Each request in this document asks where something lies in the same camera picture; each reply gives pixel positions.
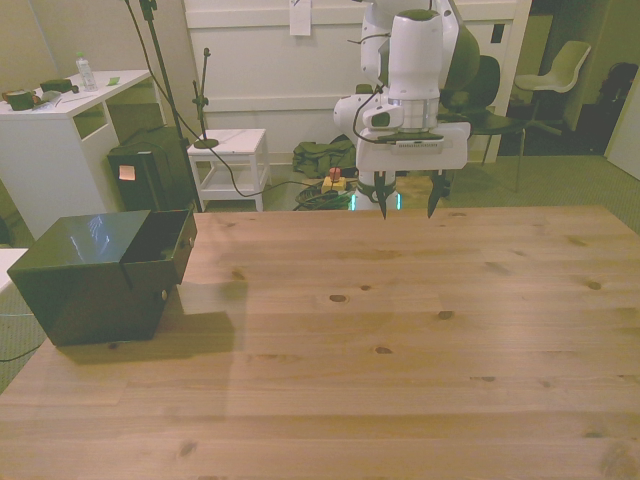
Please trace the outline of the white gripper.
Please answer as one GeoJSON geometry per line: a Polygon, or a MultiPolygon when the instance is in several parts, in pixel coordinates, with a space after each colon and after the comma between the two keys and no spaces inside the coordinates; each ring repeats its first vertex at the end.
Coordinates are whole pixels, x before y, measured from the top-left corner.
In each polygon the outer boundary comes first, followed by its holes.
{"type": "Polygon", "coordinates": [[[396,191],[395,176],[385,171],[431,170],[432,189],[427,215],[431,217],[448,188],[446,171],[468,161],[469,123],[441,123],[432,131],[395,132],[365,129],[356,147],[360,172],[374,172],[374,192],[383,218],[396,191]]]}

